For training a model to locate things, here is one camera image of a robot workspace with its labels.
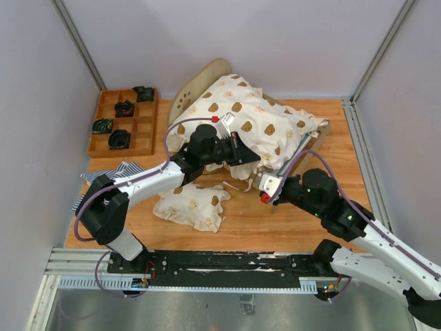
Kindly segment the wooden pet bed frame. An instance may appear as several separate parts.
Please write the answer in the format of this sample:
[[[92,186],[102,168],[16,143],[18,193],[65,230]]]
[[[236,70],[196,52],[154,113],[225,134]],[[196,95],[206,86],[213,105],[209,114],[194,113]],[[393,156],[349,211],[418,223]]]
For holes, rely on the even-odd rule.
[[[220,77],[234,74],[232,72],[232,66],[228,60],[218,58],[211,62],[209,62],[198,74],[192,77],[176,94],[172,105],[170,106],[169,111],[169,119],[168,123],[170,125],[174,124],[174,120],[177,119],[183,111],[189,108],[194,100],[199,98],[203,91],[208,89],[215,81],[217,81]],[[281,106],[287,106],[282,104],[281,102],[275,100],[274,98],[266,95],[261,88],[260,91],[263,94],[263,98],[268,101],[274,101]],[[319,137],[315,141],[310,141],[307,148],[311,148],[312,150],[317,150],[323,143],[326,135],[329,133],[331,129],[330,122],[325,126],[320,126],[317,130]],[[285,173],[289,173],[290,175],[297,175],[303,172],[308,163],[310,162],[311,157],[309,155],[304,155],[302,152],[292,161],[288,170]],[[263,173],[266,172],[267,169],[259,170],[250,175],[247,179],[249,184],[255,188],[258,188],[260,183],[260,178]]]

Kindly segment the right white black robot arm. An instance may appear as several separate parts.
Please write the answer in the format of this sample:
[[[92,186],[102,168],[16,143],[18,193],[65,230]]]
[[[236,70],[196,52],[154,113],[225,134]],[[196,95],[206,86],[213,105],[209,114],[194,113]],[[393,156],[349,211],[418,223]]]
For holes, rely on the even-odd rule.
[[[440,328],[440,266],[401,241],[370,211],[348,199],[333,176],[314,168],[295,177],[269,175],[261,185],[274,205],[290,203],[320,219],[328,233],[361,247],[376,262],[330,240],[317,247],[314,271],[358,278],[398,298],[423,324]]]

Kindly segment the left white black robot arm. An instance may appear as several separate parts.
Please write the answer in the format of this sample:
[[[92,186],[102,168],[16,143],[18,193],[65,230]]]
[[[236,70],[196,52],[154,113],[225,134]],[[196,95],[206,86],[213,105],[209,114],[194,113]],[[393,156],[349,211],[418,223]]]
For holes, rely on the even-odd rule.
[[[76,222],[89,232],[92,240],[117,253],[131,272],[147,266],[145,246],[125,227],[128,210],[151,196],[181,188],[203,174],[206,166],[224,164],[241,166],[260,161],[237,132],[219,138],[216,128],[201,124],[189,142],[166,162],[139,174],[110,179],[97,177],[76,209]]]

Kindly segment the large bear print cushion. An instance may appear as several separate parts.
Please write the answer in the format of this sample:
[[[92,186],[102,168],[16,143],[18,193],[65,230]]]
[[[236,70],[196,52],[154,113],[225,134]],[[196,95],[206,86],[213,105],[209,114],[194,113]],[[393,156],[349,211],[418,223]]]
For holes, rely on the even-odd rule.
[[[306,136],[317,135],[327,118],[315,117],[305,110],[281,106],[263,98],[260,89],[250,85],[243,77],[229,74],[220,77],[188,109],[174,120],[177,123],[167,137],[169,151],[176,152],[196,127],[203,124],[202,117],[221,117],[232,113],[229,126],[242,142],[260,157],[258,163],[230,167],[232,178],[247,180],[259,170],[279,170],[290,160]]]

